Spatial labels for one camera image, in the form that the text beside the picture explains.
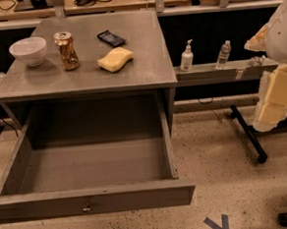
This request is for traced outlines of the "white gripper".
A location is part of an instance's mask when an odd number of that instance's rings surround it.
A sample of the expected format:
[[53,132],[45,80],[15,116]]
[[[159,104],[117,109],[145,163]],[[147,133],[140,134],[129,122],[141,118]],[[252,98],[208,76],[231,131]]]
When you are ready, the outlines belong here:
[[272,72],[263,72],[253,128],[268,132],[287,118],[287,0],[278,6],[266,25],[244,44],[249,51],[266,51],[282,63]]

